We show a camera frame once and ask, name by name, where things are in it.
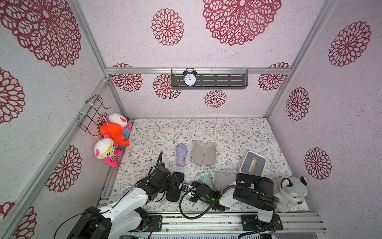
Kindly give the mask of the beige roll in tray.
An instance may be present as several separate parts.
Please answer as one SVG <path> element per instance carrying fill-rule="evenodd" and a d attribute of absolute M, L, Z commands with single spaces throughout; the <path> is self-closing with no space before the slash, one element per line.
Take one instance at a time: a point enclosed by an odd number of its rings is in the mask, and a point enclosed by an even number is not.
<path fill-rule="evenodd" d="M 250 167 L 249 167 L 249 172 L 251 174 L 254 174 L 255 171 L 256 171 L 256 167 L 257 167 L 257 164 L 258 164 L 258 159 L 254 158 L 250 164 Z"/>

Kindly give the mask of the grey husky plush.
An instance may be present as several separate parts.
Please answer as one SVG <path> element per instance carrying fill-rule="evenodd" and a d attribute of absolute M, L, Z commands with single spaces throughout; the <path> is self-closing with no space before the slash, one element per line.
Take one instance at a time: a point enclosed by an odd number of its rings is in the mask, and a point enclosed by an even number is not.
<path fill-rule="evenodd" d="M 279 198 L 276 208 L 279 212 L 287 213 L 293 206 L 301 205 L 307 195 L 305 177 L 285 177 L 274 187 L 274 196 Z"/>

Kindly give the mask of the open mint umbrella case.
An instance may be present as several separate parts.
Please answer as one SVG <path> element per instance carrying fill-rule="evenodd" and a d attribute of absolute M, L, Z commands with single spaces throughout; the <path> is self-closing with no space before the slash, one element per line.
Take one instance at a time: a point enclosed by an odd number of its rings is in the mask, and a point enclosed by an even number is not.
<path fill-rule="evenodd" d="M 228 168 L 223 171 L 215 172 L 215 188 L 216 191 L 222 191 L 226 187 L 232 185 L 235 182 L 237 171 L 230 171 Z"/>

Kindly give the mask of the white pink plush doll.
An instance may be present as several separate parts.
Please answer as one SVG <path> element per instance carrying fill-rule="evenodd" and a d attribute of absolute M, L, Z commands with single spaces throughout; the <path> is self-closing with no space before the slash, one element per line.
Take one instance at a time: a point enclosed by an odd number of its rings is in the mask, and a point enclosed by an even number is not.
<path fill-rule="evenodd" d="M 131 123 L 129 123 L 127 118 L 125 118 L 121 114 L 118 114 L 118 113 L 110 114 L 106 117 L 106 121 L 108 123 L 112 122 L 121 126 L 123 128 L 123 133 L 122 133 L 123 136 L 128 136 L 132 131 Z"/>

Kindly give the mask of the black alarm clock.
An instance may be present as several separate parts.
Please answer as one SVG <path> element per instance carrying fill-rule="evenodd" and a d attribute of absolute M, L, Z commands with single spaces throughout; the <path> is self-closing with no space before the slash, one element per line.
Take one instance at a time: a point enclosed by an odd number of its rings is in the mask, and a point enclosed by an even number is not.
<path fill-rule="evenodd" d="M 198 75 L 198 73 L 194 68 L 192 68 L 192 67 L 186 68 L 183 71 L 184 84 L 187 87 L 193 87 L 197 82 L 197 75 Z"/>

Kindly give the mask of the grey wall shelf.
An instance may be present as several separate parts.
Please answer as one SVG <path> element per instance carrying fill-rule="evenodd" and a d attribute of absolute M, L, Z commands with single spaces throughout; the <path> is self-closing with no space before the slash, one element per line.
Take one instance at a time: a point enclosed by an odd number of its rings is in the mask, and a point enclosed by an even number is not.
<path fill-rule="evenodd" d="M 184 84 L 183 71 L 171 69 L 170 83 L 174 90 L 244 90 L 248 86 L 247 70 L 239 74 L 198 74 L 193 87 Z"/>

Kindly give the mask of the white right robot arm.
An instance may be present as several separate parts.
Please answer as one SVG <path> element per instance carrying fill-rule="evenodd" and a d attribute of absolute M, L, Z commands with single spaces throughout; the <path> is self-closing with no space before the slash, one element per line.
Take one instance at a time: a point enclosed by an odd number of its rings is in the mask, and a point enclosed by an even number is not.
<path fill-rule="evenodd" d="M 279 202 L 279 198 L 274 196 L 273 186 L 274 182 L 269 178 L 244 173 L 238 173 L 233 184 L 220 191 L 212 190 L 205 183 L 185 184 L 182 186 L 184 194 L 179 200 L 179 210 L 184 218 L 195 220 L 204 216 L 209 210 L 225 212 L 240 202 L 257 209 L 259 222 L 273 223 L 276 216 L 276 204 Z M 188 195 L 191 201 L 202 201 L 209 207 L 197 216 L 186 215 L 182 203 Z"/>

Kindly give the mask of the white rimmed grey tray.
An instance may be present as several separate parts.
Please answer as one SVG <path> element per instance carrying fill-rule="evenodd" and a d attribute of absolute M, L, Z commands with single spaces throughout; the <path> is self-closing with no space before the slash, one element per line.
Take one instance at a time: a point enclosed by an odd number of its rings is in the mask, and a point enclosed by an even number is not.
<path fill-rule="evenodd" d="M 267 159 L 253 151 L 248 151 L 239 169 L 240 173 L 263 176 Z"/>

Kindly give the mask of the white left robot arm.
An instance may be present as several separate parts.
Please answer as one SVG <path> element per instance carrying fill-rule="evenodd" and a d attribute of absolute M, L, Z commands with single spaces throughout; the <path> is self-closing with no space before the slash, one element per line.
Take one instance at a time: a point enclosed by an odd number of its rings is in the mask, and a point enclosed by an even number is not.
<path fill-rule="evenodd" d="M 149 213 L 143 209 L 160 193 L 174 192 L 184 182 L 182 172 L 171 173 L 162 163 L 134 184 L 116 203 L 93 206 L 79 214 L 68 239 L 118 239 L 131 231 L 154 231 Z"/>

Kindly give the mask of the white round table clock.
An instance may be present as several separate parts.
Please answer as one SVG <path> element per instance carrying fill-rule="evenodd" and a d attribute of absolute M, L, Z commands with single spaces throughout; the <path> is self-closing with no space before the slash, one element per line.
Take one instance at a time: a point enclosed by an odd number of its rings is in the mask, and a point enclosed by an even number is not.
<path fill-rule="evenodd" d="M 131 191 L 133 191 L 135 188 L 134 185 L 130 185 L 128 187 L 126 187 L 124 190 L 123 190 L 123 194 L 122 196 L 127 196 Z"/>

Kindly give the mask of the orange plush whale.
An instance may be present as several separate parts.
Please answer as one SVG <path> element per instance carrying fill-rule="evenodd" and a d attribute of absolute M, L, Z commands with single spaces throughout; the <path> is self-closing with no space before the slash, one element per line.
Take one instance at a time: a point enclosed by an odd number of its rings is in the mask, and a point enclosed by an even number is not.
<path fill-rule="evenodd" d="M 130 140 L 125 141 L 123 134 L 123 128 L 116 123 L 105 123 L 100 127 L 100 133 L 104 138 L 110 138 L 120 146 L 130 146 Z"/>

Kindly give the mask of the black umbrella case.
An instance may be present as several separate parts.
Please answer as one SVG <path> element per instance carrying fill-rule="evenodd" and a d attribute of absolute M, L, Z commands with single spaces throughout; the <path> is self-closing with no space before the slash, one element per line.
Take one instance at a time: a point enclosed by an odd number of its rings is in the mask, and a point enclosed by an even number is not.
<path fill-rule="evenodd" d="M 185 175 L 183 172 L 174 172 L 169 179 L 169 189 L 166 192 L 166 200 L 178 202 L 181 197 L 181 185 L 184 183 Z"/>

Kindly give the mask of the mint green folded umbrella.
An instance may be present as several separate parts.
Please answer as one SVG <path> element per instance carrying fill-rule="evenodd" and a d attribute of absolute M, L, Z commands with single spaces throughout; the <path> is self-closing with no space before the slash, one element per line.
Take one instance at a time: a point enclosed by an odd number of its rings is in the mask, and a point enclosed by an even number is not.
<path fill-rule="evenodd" d="M 206 184 L 211 190 L 215 190 L 215 186 L 212 183 L 211 176 L 208 172 L 200 173 L 201 183 Z"/>

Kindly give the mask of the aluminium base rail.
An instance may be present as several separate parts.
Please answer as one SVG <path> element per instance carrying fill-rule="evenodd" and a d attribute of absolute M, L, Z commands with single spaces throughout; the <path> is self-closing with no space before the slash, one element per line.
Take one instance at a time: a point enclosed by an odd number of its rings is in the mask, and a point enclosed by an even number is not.
<path fill-rule="evenodd" d="M 122 239 L 235 239 L 242 233 L 255 231 L 250 239 L 280 239 L 296 234 L 298 238 L 309 236 L 326 239 L 327 230 L 318 213 L 292 212 L 276 214 L 274 222 L 265 231 L 258 224 L 257 214 L 207 213 L 203 217 L 188 220 L 179 213 L 152 214 L 144 232 L 125 232 Z"/>

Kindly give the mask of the white plush with yellow glasses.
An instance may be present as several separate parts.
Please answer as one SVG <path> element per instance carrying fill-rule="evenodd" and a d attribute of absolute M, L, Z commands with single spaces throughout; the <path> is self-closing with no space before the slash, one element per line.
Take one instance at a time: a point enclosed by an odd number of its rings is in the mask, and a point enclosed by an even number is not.
<path fill-rule="evenodd" d="M 118 144 L 111 138 L 104 138 L 99 140 L 94 146 L 94 154 L 97 159 L 104 160 L 111 167 L 117 167 L 117 159 L 122 155 L 122 151 L 116 149 Z"/>

